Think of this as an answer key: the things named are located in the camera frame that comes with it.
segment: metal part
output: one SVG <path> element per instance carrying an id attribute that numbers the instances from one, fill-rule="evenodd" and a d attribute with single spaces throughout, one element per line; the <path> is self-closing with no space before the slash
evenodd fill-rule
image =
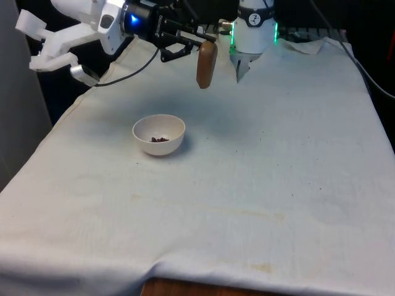
<path id="1" fill-rule="evenodd" d="M 70 68 L 70 73 L 74 79 L 81 81 L 88 86 L 95 86 L 99 83 L 100 77 L 92 70 L 83 65 Z"/>
<path id="2" fill-rule="evenodd" d="M 237 51 L 233 46 L 230 48 L 230 60 L 236 69 L 236 78 L 239 83 L 244 75 L 249 71 L 249 64 L 261 57 L 262 54 L 245 54 L 243 52 Z"/>

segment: small white bowl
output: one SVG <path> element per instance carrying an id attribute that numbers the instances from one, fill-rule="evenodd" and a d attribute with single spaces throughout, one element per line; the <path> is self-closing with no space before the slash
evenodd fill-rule
<path id="1" fill-rule="evenodd" d="M 185 123 L 173 115 L 151 115 L 136 122 L 133 135 L 145 153 L 163 156 L 176 151 L 184 140 Z M 152 143 L 152 138 L 169 141 Z"/>

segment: white cloth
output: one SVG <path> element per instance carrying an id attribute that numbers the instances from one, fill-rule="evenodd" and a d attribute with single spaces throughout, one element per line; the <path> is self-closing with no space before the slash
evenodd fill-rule
<path id="1" fill-rule="evenodd" d="M 134 42 L 106 81 L 154 52 Z M 395 158 L 347 55 L 272 46 L 211 88 L 197 52 L 92 89 L 0 195 L 0 295 L 130 295 L 152 276 L 300 295 L 395 293 Z M 187 125 L 154 158 L 146 115 Z"/>

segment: white tablecloth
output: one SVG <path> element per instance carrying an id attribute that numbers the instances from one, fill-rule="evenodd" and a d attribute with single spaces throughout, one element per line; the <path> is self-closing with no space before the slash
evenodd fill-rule
<path id="1" fill-rule="evenodd" d="M 106 80 L 140 68 L 134 42 Z M 395 295 L 395 158 L 347 55 L 272 46 L 211 88 L 197 53 L 78 98 L 0 195 L 0 295 L 130 295 L 149 277 L 301 295 Z M 146 115 L 180 150 L 140 152 Z"/>

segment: dark background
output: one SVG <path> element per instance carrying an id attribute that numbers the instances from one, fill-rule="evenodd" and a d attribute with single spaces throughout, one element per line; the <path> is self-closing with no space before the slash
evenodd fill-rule
<path id="1" fill-rule="evenodd" d="M 232 20 L 236 17 L 239 0 L 183 0 L 188 1 L 204 23 L 215 23 L 219 18 Z M 159 4 L 171 0 L 156 0 Z M 395 29 L 395 0 L 315 0 L 329 21 L 336 28 L 347 30 L 357 59 L 372 77 L 390 93 L 395 94 L 394 58 L 387 59 L 391 37 Z M 57 31 L 76 24 L 53 8 L 50 0 L 17 0 L 20 9 L 26 9 L 44 20 L 48 30 Z M 275 0 L 276 19 L 286 27 L 323 28 L 322 21 L 312 10 L 308 0 Z M 40 44 L 29 40 L 31 53 L 36 55 Z M 72 49 L 80 63 L 100 75 L 117 58 L 108 56 L 95 42 Z M 39 80 L 48 106 L 51 120 L 55 123 L 74 100 L 88 87 L 75 81 L 68 68 L 51 73 L 39 73 Z M 370 86 L 372 101 L 395 148 L 395 101 L 391 101 Z"/>

